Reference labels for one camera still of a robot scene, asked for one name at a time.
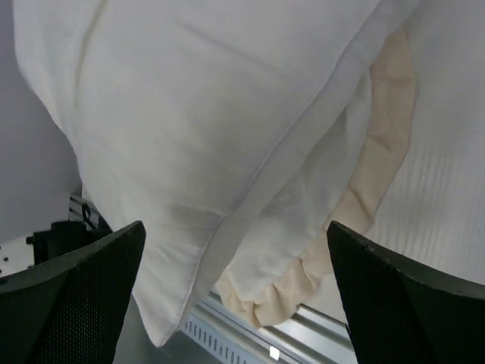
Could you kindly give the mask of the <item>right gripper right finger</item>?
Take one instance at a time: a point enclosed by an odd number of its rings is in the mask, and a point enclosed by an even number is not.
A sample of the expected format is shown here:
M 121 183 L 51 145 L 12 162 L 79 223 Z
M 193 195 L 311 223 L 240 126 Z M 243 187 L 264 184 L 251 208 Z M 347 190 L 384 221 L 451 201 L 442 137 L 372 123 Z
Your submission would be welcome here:
M 359 363 L 482 363 L 484 287 L 332 222 L 328 247 Z

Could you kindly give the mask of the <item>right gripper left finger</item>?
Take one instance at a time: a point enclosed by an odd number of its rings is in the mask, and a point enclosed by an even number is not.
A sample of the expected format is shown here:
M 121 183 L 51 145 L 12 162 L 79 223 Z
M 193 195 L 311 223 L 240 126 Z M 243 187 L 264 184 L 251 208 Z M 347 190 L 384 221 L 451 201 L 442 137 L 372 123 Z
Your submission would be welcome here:
M 111 363 L 146 230 L 135 221 L 1 279 L 3 363 Z

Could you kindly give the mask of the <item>white pillowcase with cream ruffle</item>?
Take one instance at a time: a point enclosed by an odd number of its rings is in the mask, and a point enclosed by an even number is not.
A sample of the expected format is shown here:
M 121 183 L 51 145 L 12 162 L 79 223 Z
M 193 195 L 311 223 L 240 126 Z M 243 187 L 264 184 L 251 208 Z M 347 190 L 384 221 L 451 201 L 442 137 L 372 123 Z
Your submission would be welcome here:
M 338 221 L 448 274 L 484 281 L 484 3 L 422 1 L 216 283 L 255 327 L 306 303 L 345 313 L 327 247 Z

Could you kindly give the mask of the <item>white pillow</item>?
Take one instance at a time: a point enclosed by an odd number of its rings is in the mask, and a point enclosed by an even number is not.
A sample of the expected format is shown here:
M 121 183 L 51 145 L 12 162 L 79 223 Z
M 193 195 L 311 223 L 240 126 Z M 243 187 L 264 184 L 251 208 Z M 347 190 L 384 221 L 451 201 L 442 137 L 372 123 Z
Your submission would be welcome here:
M 110 227 L 147 238 L 133 290 L 164 345 L 216 289 L 287 320 L 409 145 L 415 1 L 15 1 L 19 68 Z

